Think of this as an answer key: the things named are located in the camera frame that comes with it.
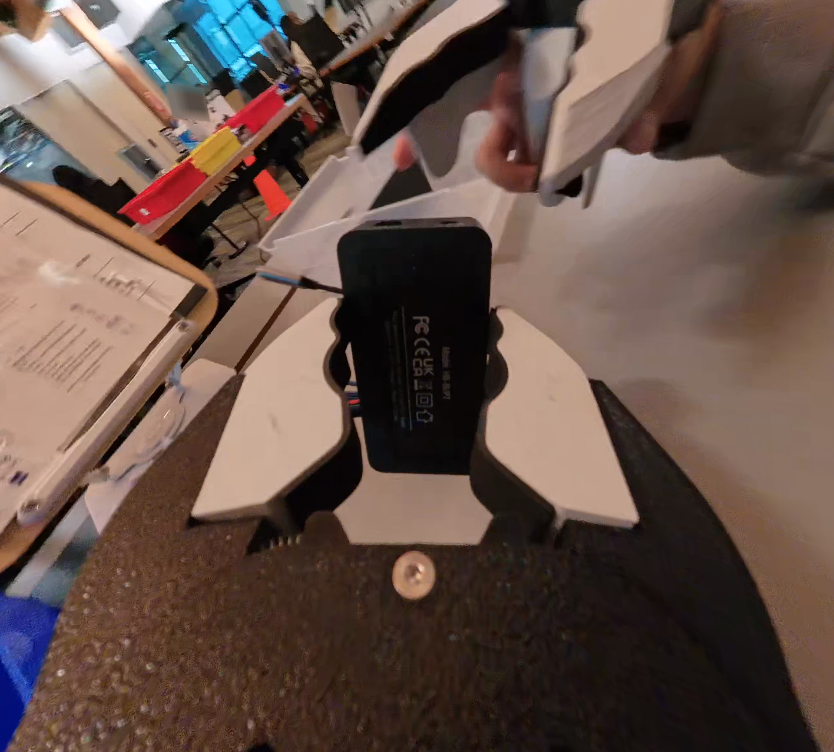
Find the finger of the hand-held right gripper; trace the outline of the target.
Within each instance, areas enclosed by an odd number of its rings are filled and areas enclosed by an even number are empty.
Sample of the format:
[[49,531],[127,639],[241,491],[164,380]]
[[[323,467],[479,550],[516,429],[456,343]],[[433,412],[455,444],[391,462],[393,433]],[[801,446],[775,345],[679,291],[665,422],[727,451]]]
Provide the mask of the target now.
[[568,184],[598,166],[652,99],[671,47],[675,0],[585,0],[582,44],[552,101],[539,164],[539,200],[555,206]]
[[392,53],[352,134],[370,154],[439,103],[460,80],[499,59],[512,21],[509,0],[456,0]]

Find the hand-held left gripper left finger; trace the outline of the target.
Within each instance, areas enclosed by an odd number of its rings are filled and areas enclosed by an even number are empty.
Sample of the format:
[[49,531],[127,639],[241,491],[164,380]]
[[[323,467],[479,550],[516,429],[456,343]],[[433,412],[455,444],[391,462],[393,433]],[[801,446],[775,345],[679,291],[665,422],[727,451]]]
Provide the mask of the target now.
[[339,305],[319,303],[245,371],[193,519],[306,521],[357,488],[360,441],[331,368],[344,359]]

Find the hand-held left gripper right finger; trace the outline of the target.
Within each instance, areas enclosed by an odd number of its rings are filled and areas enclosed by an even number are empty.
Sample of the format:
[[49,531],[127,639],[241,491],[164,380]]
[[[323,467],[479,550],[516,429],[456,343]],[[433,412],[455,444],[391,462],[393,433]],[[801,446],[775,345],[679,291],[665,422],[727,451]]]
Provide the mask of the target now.
[[472,490],[527,531],[575,521],[634,528],[639,513],[588,377],[517,312],[490,318]]

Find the compact black USB hub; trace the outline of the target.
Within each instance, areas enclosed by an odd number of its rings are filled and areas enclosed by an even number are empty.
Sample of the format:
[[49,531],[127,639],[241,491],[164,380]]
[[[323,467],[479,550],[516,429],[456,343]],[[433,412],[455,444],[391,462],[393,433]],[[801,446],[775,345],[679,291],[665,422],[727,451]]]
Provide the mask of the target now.
[[366,222],[337,245],[372,468],[466,475],[487,365],[492,242],[473,218]]

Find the white plastic bin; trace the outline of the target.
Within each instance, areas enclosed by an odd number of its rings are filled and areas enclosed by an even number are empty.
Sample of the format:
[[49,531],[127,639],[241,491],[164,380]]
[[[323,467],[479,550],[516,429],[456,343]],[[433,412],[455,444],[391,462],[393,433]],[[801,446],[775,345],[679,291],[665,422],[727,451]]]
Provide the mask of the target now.
[[496,253],[513,202],[499,188],[470,177],[433,190],[418,165],[394,170],[391,158],[330,157],[259,243],[261,270],[278,278],[309,278],[339,287],[337,247],[367,222],[469,217],[488,233]]

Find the blue plastic bin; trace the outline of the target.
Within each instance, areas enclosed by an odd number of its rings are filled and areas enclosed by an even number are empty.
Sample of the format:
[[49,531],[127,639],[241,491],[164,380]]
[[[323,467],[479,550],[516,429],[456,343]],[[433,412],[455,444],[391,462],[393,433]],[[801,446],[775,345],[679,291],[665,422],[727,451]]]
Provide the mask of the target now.
[[58,609],[1,594],[1,749],[30,702],[57,623]]

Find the person's right forearm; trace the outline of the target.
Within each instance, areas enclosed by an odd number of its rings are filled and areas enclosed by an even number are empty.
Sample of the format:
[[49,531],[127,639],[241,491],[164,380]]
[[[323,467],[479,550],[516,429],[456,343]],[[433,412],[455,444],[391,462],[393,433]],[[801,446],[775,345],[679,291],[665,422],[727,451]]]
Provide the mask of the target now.
[[721,3],[694,112],[663,127],[654,155],[832,180],[833,0]]

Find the light grey desk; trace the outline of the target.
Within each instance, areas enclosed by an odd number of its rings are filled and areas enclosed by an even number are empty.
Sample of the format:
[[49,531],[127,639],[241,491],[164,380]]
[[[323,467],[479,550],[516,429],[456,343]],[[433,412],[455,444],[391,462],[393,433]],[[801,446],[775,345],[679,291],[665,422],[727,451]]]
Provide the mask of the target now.
[[589,208],[504,202],[494,301],[603,381],[706,496],[832,750],[832,183],[613,152]]

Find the person's right hand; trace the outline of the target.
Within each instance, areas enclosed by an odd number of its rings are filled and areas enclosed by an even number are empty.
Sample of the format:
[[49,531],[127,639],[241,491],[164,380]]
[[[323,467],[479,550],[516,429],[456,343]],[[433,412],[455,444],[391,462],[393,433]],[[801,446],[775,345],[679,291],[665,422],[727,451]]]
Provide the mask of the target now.
[[479,173],[512,193],[534,192],[538,181],[522,111],[522,56],[523,42],[512,36],[488,103],[481,107],[492,121],[475,157]]

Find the red storage bin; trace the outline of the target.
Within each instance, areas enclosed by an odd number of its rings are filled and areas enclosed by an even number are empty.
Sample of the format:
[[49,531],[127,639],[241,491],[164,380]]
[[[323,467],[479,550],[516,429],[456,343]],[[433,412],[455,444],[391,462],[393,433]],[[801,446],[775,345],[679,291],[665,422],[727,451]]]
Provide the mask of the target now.
[[207,179],[191,160],[178,163],[120,208],[118,215],[149,225],[181,205]]
[[285,101],[280,91],[271,86],[228,118],[224,125],[230,130],[245,129],[254,135],[284,108]]

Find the orange traffic cone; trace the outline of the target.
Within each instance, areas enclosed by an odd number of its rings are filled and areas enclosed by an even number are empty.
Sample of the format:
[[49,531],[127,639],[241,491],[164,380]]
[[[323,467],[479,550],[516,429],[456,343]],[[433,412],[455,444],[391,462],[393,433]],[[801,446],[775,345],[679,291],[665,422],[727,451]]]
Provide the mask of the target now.
[[267,169],[256,174],[254,185],[265,205],[268,221],[277,219],[291,205],[288,195]]

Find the wooden table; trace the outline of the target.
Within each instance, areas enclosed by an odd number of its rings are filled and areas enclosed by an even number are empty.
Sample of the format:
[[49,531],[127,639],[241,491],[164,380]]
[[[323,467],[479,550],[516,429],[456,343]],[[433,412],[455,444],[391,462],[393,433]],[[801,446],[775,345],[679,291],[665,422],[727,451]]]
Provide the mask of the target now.
[[223,187],[225,180],[235,170],[246,164],[246,160],[254,156],[256,151],[268,141],[285,122],[289,121],[298,111],[306,111],[319,122],[318,112],[314,109],[308,97],[304,94],[297,94],[285,101],[285,105],[273,115],[265,125],[252,136],[244,141],[235,154],[229,158],[213,175],[208,177],[199,187],[172,211],[162,215],[147,225],[135,224],[132,229],[142,236],[157,241],[167,234],[182,218],[189,215],[196,209],[197,205],[204,204],[206,199],[213,199],[215,192]]

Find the document stand with papers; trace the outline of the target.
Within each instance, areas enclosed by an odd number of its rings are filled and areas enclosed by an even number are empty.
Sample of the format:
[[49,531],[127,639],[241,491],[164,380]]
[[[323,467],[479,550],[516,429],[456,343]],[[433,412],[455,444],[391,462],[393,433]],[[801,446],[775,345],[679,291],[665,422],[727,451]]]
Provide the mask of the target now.
[[1,570],[212,322],[198,267],[57,186],[1,186]]

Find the yellow storage bin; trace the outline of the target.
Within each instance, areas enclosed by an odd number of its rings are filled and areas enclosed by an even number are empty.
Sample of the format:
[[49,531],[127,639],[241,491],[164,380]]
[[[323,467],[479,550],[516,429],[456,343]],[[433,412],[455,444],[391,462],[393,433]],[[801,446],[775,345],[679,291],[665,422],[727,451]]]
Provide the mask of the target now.
[[223,126],[189,155],[190,163],[205,176],[214,176],[243,148],[235,132]]

